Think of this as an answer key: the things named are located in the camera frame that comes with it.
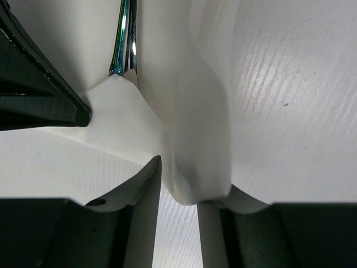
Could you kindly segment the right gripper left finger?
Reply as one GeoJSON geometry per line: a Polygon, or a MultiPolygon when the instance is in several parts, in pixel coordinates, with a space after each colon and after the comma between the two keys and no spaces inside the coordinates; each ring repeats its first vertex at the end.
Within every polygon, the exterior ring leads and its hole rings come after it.
{"type": "Polygon", "coordinates": [[[151,267],[162,161],[86,205],[1,199],[2,267],[151,267]]]}

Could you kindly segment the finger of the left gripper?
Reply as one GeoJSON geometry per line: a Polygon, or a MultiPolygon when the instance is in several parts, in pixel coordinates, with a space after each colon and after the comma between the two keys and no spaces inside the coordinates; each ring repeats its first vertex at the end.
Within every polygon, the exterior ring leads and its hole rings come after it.
{"type": "Polygon", "coordinates": [[[89,106],[1,1],[1,131],[86,127],[89,106]]]}

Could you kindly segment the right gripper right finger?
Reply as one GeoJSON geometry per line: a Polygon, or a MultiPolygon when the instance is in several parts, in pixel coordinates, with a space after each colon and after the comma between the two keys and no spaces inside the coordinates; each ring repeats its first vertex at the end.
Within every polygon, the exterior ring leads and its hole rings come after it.
{"type": "Polygon", "coordinates": [[[356,267],[355,204],[220,210],[229,267],[356,267]]]}

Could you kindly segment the iridescent gold spoon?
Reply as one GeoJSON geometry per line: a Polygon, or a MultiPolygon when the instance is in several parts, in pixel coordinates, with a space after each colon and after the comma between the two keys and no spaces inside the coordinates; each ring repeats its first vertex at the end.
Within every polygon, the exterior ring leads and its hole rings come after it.
{"type": "Polygon", "coordinates": [[[123,56],[124,56],[124,46],[125,46],[125,39],[126,39],[128,7],[129,7],[129,1],[121,0],[113,57],[109,67],[110,75],[123,74],[123,56]]]}

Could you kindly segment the silver fork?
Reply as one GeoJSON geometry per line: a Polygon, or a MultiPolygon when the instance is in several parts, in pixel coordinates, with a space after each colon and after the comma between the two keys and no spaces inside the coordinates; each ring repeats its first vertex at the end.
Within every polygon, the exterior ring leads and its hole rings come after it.
{"type": "Polygon", "coordinates": [[[129,3],[129,32],[127,43],[127,66],[125,75],[132,83],[138,83],[137,75],[137,48],[136,48],[136,20],[137,20],[137,0],[129,3]]]}

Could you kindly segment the white paper napkin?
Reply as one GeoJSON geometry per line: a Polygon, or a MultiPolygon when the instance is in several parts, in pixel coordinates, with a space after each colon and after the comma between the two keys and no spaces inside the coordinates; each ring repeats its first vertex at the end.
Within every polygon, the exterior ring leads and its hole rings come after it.
{"type": "Polygon", "coordinates": [[[1,134],[11,165],[7,196],[83,197],[90,152],[120,166],[160,155],[181,204],[228,195],[231,121],[228,55],[238,1],[139,1],[137,70],[109,76],[119,1],[10,1],[12,12],[93,114],[85,128],[1,134]]]}

